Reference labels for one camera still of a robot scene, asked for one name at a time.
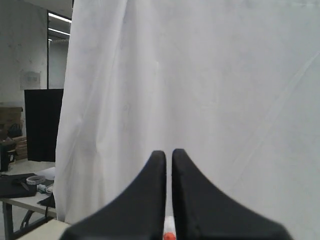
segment wall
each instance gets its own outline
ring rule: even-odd
[[[40,88],[47,88],[47,11],[0,0],[0,107],[24,107],[24,72],[40,73]]]
[[[49,88],[63,89],[67,67],[68,43],[50,42]]]

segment white table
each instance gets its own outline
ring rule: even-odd
[[[7,175],[17,175],[26,173],[35,173],[50,167],[53,167],[53,162],[32,162],[22,160],[17,162],[15,165],[10,166],[10,170],[6,172]],[[56,210],[54,208],[48,208],[47,218],[43,217],[31,224],[29,220],[33,213],[45,214],[46,207],[37,204],[39,201],[48,198],[48,195],[36,193],[35,196],[31,197],[20,197],[20,198],[1,198],[3,220],[4,220],[4,234],[5,240],[16,240],[25,234],[33,231],[41,225],[47,223],[48,220],[56,217]],[[23,209],[27,209],[27,213],[22,220],[20,230],[14,232],[13,218],[12,218],[12,206],[17,206]]]
[[[19,240],[58,240],[67,227],[69,227],[69,224],[65,222],[51,220],[48,223],[19,238]]]

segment white backdrop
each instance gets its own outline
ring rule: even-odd
[[[56,148],[59,220],[113,200],[152,150],[298,240],[320,238],[320,0],[77,0]]]

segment ceiling light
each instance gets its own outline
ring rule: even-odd
[[[55,29],[53,29],[53,28],[48,28],[48,29],[49,29],[50,31],[53,31],[53,32],[56,32],[56,33],[59,33],[59,34],[64,34],[64,35],[70,36],[69,33],[66,33],[66,32],[64,32],[64,31],[55,30]]]
[[[52,17],[52,18],[55,18],[55,19],[59,19],[61,21],[64,21],[64,22],[67,22],[67,23],[71,23],[72,21],[67,19],[67,18],[64,18],[62,16],[58,16],[58,15],[55,15],[53,13],[48,13],[49,17]]]

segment orange object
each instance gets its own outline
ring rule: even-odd
[[[167,232],[163,235],[164,240],[176,240],[176,236],[172,232]]]

